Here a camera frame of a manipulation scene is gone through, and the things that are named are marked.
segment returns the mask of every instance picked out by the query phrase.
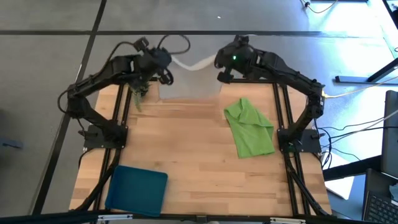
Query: black monitor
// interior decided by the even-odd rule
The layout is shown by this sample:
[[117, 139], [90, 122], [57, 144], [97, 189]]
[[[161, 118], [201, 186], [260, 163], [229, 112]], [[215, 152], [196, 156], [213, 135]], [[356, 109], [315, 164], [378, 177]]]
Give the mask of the black monitor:
[[[384, 117], [398, 110], [398, 92], [389, 90], [386, 93]], [[384, 121], [384, 127], [398, 127], [398, 113]], [[398, 178], [398, 129], [383, 130], [381, 170]]]

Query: teal plastic tray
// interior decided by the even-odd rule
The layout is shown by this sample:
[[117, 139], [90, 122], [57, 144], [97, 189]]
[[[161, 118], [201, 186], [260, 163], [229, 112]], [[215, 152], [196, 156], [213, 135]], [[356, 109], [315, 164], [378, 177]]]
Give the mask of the teal plastic tray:
[[105, 206], [158, 217], [162, 211], [167, 174], [126, 166], [115, 168]]

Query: wooden table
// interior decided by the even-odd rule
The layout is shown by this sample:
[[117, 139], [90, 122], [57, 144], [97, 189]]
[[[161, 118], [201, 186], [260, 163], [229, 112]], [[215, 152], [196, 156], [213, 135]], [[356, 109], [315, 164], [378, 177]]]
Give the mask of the wooden table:
[[[108, 119], [112, 116], [117, 90], [117, 86], [110, 86], [99, 93], [96, 111]], [[305, 106], [305, 96], [293, 89], [289, 89], [289, 96], [294, 119], [297, 119]], [[141, 112], [131, 103], [128, 140], [120, 164], [169, 175], [162, 213], [292, 214], [276, 131], [274, 154], [238, 159], [223, 109], [240, 97], [248, 98], [274, 124], [275, 130], [278, 128], [270, 84], [234, 83], [223, 85], [220, 94], [212, 98], [161, 100], [158, 84], [153, 83]], [[95, 149], [83, 158], [71, 209], [79, 206], [96, 185], [103, 154], [104, 149]], [[309, 153], [301, 153], [301, 159], [306, 186], [323, 209], [331, 213], [319, 161]], [[108, 186], [104, 188], [102, 207], [107, 192]], [[296, 194], [301, 203], [297, 186]]]

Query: metal bracket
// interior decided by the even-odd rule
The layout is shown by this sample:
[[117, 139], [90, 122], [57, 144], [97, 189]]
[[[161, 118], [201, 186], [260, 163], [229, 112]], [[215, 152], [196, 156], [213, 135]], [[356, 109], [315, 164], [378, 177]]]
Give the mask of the metal bracket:
[[293, 218], [272, 218], [271, 223], [278, 224], [305, 224], [305, 220], [293, 219]]
[[278, 129], [278, 141], [282, 152], [321, 152], [319, 139], [316, 138], [316, 130], [306, 129], [303, 132], [301, 141], [289, 142], [287, 140], [287, 129]]
[[98, 221], [127, 220], [132, 219], [132, 214], [127, 215], [98, 215]]
[[95, 126], [88, 126], [85, 136], [84, 147], [88, 149], [104, 148], [104, 149], [123, 149], [126, 145], [127, 131], [129, 127], [122, 128], [123, 136], [118, 141], [105, 141], [102, 130]]
[[197, 215], [197, 223], [208, 223], [206, 215]]

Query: green cloth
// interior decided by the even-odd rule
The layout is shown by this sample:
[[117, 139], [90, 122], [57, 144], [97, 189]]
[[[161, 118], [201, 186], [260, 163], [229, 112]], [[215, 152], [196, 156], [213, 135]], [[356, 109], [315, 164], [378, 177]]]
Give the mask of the green cloth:
[[274, 126], [246, 98], [224, 109], [240, 159], [274, 153]]

